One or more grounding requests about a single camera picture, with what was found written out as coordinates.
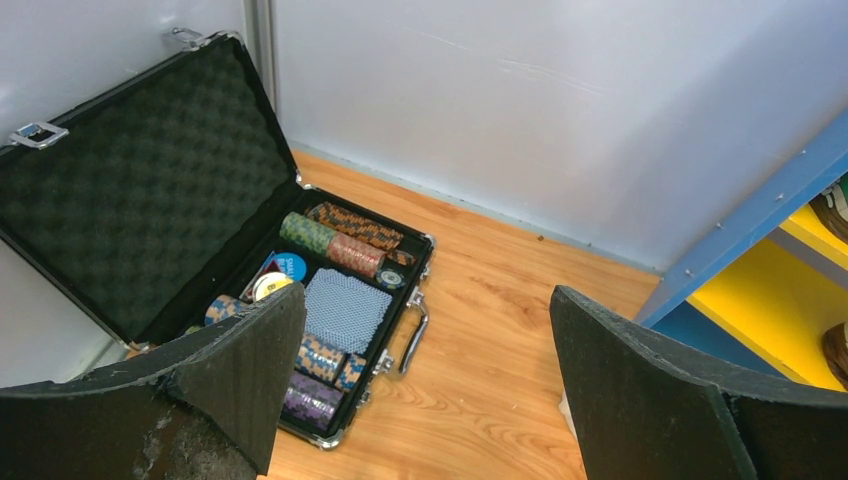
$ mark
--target black case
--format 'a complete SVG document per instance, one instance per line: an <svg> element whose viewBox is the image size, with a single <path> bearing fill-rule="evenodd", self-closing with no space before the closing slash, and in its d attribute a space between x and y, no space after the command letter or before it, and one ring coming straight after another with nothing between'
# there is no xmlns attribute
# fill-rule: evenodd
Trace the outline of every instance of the black case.
<svg viewBox="0 0 848 480"><path fill-rule="evenodd" d="M182 52L0 149L0 235L115 339L131 348L179 337L219 294L238 297L270 250L308 263L303 284L331 267L393 296L364 357L366 372L325 431L283 413L279 427L322 449L339 444L393 359L387 344L405 307L429 321L419 283L430 235L303 185L240 37L175 29ZM283 218L330 201L404 234L416 257L397 291L287 243Z"/></svg>

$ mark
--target wood grain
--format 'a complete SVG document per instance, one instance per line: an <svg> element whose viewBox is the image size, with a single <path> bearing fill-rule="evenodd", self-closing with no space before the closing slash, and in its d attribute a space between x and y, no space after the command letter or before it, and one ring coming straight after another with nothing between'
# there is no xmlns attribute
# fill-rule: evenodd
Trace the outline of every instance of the wood grain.
<svg viewBox="0 0 848 480"><path fill-rule="evenodd" d="M409 373L377 378L330 452L278 432L269 479L582 479L557 405L548 304L570 285L632 318L656 277L296 152L309 183L433 234L431 324ZM395 358L417 321L409 312Z"/></svg>

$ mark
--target white wall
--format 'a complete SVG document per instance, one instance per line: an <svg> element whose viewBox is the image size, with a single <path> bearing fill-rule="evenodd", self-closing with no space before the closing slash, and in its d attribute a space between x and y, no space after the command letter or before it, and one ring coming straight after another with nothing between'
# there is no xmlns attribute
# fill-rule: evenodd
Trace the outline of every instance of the white wall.
<svg viewBox="0 0 848 480"><path fill-rule="evenodd" d="M292 140L659 270L848 101L848 2L275 3Z"/></svg>
<svg viewBox="0 0 848 480"><path fill-rule="evenodd" d="M163 37L175 26L244 31L244 5L242 0L4 1L0 138L26 123L49 120L175 53L178 47ZM0 242L0 387L68 380L112 343Z"/></svg>

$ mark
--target case lid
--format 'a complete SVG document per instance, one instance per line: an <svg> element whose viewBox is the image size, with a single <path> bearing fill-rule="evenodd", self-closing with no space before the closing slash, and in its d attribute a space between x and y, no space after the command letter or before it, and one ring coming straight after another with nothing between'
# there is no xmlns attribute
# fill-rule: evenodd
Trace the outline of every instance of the case lid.
<svg viewBox="0 0 848 480"><path fill-rule="evenodd" d="M55 143L0 149L0 234L127 343L168 311L184 323L174 306L204 301L271 228L257 212L299 189L242 42L203 45L52 120Z"/></svg>

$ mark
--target yellow shelf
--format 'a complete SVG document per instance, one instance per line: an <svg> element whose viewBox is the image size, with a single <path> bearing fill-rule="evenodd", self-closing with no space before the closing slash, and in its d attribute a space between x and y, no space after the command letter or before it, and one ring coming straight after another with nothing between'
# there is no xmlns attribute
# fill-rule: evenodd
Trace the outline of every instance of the yellow shelf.
<svg viewBox="0 0 848 480"><path fill-rule="evenodd" d="M765 239L689 302L789 379L845 391L820 341L848 320L848 291Z"/></svg>
<svg viewBox="0 0 848 480"><path fill-rule="evenodd" d="M809 205L804 205L793 213L780 228L831 262L848 270L848 245L825 228Z"/></svg>

